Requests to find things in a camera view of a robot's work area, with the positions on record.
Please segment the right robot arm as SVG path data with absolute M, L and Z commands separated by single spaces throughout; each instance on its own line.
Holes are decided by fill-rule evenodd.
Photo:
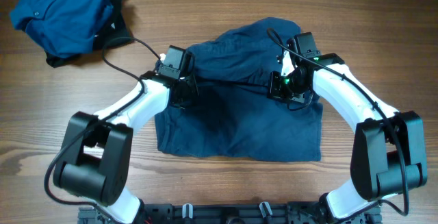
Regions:
M 269 80 L 269 96 L 289 100 L 309 91 L 326 99 L 355 133 L 350 179 L 316 202 L 292 202 L 294 223 L 371 222 L 383 204 L 409 213 L 409 192 L 427 182 L 422 119 L 399 112 L 373 95 L 336 54 L 277 58 L 280 71 Z

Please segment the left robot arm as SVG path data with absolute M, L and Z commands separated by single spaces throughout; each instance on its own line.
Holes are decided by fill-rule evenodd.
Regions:
M 170 104 L 180 104 L 197 93 L 192 74 L 169 75 L 148 71 L 122 99 L 94 114 L 75 113 L 69 120 L 58 154 L 44 177 L 44 189 L 58 188 L 79 197 L 77 205 L 94 210 L 115 223 L 143 223 L 146 211 L 141 199 L 126 187 L 133 136 L 153 116 Z

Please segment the dark navy blue shorts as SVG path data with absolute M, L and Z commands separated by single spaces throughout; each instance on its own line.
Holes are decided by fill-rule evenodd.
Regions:
M 268 79 L 280 71 L 281 50 L 268 37 L 287 40 L 301 29 L 268 17 L 189 47 L 199 95 L 184 108 L 169 106 L 155 116 L 157 148 L 199 158 L 226 156 L 271 162 L 321 158 L 322 104 L 281 103 L 267 96 Z

